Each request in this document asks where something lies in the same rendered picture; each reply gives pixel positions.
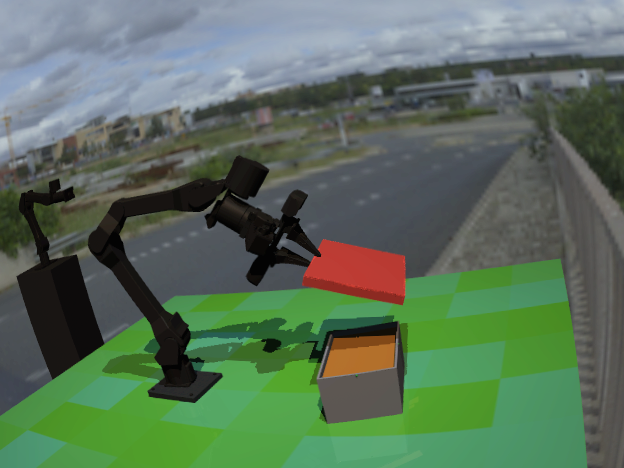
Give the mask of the red lid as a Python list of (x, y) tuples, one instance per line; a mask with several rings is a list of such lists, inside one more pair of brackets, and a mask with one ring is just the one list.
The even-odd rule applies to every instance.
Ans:
[(323, 239), (302, 286), (403, 305), (405, 256)]

